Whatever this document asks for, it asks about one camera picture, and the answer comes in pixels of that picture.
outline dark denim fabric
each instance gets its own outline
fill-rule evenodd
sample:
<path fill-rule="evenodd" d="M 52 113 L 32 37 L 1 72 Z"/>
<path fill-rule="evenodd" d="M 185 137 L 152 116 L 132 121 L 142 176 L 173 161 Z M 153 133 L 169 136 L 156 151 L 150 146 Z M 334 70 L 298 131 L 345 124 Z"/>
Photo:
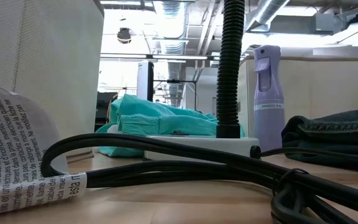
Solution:
<path fill-rule="evenodd" d="M 318 119 L 292 117 L 282 131 L 283 147 L 319 149 L 358 155 L 358 110 Z M 358 170 L 358 162 L 312 154 L 286 154 L 290 159 Z"/>

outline bottle label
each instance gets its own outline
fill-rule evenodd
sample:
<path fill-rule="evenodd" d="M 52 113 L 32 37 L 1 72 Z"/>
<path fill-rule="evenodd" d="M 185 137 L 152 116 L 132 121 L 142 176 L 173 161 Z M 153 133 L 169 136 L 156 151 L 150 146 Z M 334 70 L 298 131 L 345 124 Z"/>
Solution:
<path fill-rule="evenodd" d="M 267 103 L 267 104 L 254 106 L 254 111 L 267 110 L 267 109 L 283 109 L 284 110 L 284 104 L 283 103 Z"/>

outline teal fabric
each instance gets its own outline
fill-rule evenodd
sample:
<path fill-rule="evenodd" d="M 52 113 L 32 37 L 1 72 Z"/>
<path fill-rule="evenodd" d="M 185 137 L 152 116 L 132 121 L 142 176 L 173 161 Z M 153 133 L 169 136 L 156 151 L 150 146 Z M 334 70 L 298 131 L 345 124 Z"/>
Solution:
<path fill-rule="evenodd" d="M 217 119 L 211 114 L 201 114 L 191 109 L 153 103 L 133 95 L 124 95 L 110 107 L 111 124 L 97 132 L 105 133 L 112 124 L 118 124 L 123 134 L 139 136 L 169 135 L 174 131 L 190 135 L 215 136 Z M 121 147 L 99 147 L 99 151 L 111 157 L 142 157 L 143 151 Z"/>

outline wooden surface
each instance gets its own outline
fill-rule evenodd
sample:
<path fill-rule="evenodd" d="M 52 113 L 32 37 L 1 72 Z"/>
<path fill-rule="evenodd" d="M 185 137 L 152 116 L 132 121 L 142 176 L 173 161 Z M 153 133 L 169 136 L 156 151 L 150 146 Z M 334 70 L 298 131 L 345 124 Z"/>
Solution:
<path fill-rule="evenodd" d="M 305 164 L 284 156 L 264 159 L 288 168 L 300 167 L 319 177 L 358 188 L 358 172 Z M 69 164 L 71 172 L 138 162 L 94 158 Z M 271 191 L 238 182 L 176 182 L 115 189 L 88 189 L 73 198 L 0 214 L 0 223 L 271 223 Z M 333 204 L 358 221 L 358 212 Z"/>

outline ductwork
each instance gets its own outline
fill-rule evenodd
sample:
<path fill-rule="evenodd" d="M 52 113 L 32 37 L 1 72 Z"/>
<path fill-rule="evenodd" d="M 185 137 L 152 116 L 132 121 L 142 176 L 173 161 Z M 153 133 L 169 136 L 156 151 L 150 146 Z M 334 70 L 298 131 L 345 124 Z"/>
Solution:
<path fill-rule="evenodd" d="M 277 15 L 278 10 L 286 6 L 290 0 L 260 0 L 258 8 L 251 12 L 250 19 L 247 16 L 245 31 L 258 26 L 269 24 Z"/>
<path fill-rule="evenodd" d="M 185 43 L 172 39 L 182 39 L 185 36 L 187 3 L 155 1 L 154 7 L 160 20 L 159 34 L 170 41 L 161 41 L 162 54 L 180 55 L 185 53 Z M 181 63 L 168 63 L 168 78 L 181 79 Z M 180 104 L 181 94 L 177 94 L 177 86 L 170 86 L 170 98 L 173 106 Z"/>

